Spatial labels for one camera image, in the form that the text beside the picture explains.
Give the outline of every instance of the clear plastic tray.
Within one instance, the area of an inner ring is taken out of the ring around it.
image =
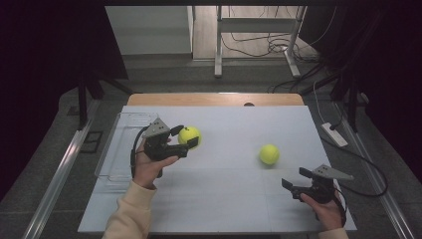
[[[139,131],[158,118],[155,113],[118,114],[96,169],[105,186],[127,186],[131,181],[130,151]]]

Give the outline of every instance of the black curtain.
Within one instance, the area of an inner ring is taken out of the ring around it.
[[[357,67],[366,113],[422,181],[422,7],[390,5]]]
[[[0,3],[3,198],[49,129],[60,96],[91,71],[127,79],[101,2]]]

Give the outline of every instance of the power strip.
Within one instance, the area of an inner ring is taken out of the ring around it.
[[[346,140],[338,133],[337,130],[331,130],[331,123],[326,122],[321,125],[323,130],[328,134],[328,136],[338,145],[338,146],[346,146]]]

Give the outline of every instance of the white wall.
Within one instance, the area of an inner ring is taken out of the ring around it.
[[[192,52],[192,7],[105,7],[122,55]]]

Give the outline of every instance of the white table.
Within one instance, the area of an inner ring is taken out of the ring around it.
[[[299,167],[312,170],[323,163],[329,165],[308,107],[124,107],[104,167],[117,155],[119,162],[114,166],[130,175],[129,151],[143,126],[131,125],[144,123],[136,119],[142,113],[158,114],[169,127],[195,125],[203,136],[198,148],[156,179],[151,233],[321,230],[311,208],[294,200],[281,184],[284,178],[297,186],[310,186],[311,180],[299,175]],[[272,167],[258,158],[260,147],[267,143],[281,152]],[[104,232],[116,200],[128,186],[129,177],[120,179],[115,186],[103,177],[98,179],[79,232]],[[356,230],[348,212],[345,229]]]

